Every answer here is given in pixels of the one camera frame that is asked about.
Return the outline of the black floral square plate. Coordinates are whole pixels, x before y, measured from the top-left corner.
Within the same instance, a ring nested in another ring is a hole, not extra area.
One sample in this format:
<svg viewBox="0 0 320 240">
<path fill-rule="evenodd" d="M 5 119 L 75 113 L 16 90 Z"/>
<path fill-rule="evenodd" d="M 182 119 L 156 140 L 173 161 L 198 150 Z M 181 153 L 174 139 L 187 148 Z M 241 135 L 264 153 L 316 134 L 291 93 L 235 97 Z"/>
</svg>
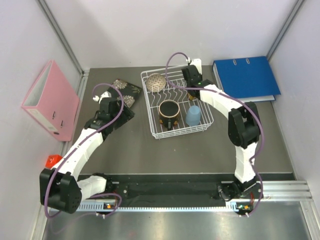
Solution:
<svg viewBox="0 0 320 240">
<path fill-rule="evenodd" d="M 128 108 L 134 105 L 142 92 L 141 87 L 119 78 L 116 79 L 112 85 L 121 92 L 124 103 Z"/>
</svg>

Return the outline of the yellow round plate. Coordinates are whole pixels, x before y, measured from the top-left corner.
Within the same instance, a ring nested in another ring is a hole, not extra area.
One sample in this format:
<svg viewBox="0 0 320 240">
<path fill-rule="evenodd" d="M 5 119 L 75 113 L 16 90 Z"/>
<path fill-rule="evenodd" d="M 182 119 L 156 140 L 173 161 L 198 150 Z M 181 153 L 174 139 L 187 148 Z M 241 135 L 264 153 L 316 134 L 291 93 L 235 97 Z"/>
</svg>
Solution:
<svg viewBox="0 0 320 240">
<path fill-rule="evenodd" d="M 189 101 L 194 101 L 197 99 L 195 96 L 192 96 L 190 93 L 187 93 L 187 98 Z"/>
</svg>

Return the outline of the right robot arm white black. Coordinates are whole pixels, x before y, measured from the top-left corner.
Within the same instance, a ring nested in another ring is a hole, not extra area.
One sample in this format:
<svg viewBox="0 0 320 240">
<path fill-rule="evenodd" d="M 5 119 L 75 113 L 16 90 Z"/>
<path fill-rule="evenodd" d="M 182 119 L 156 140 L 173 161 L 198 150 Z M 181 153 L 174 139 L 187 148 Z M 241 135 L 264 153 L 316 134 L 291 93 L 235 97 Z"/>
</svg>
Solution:
<svg viewBox="0 0 320 240">
<path fill-rule="evenodd" d="M 209 104 L 228 120 L 228 137 L 235 146 L 235 180 L 219 184 L 218 193 L 224 201 L 245 198 L 256 184 L 255 153 L 261 134 L 258 110 L 253 102 L 233 99 L 209 80 L 203 80 L 195 65 L 181 69 L 190 97 Z"/>
</svg>

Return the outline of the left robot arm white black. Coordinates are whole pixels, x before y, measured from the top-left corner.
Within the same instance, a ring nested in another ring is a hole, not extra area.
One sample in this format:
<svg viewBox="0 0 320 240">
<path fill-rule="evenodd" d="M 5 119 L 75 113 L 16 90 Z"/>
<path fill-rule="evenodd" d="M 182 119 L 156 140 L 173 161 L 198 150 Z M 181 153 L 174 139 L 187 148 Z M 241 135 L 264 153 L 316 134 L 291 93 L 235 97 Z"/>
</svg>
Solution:
<svg viewBox="0 0 320 240">
<path fill-rule="evenodd" d="M 84 180 L 79 180 L 79 175 L 94 151 L 134 115 L 123 97 L 101 97 L 99 110 L 85 123 L 67 154 L 53 167 L 40 173 L 40 203 L 47 209 L 73 214 L 86 199 L 95 195 L 109 198 L 114 187 L 102 174 L 94 174 Z"/>
</svg>

